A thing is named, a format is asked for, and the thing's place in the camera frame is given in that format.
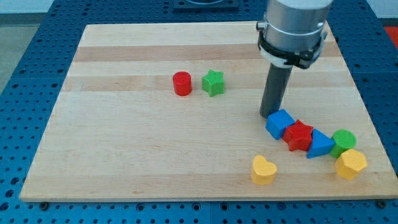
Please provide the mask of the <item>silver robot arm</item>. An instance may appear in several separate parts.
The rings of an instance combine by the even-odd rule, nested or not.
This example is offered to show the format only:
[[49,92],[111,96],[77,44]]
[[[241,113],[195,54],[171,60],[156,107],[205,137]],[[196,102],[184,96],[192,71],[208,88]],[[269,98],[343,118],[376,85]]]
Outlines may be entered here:
[[332,0],[268,0],[258,21],[260,54],[280,68],[307,69],[320,56]]

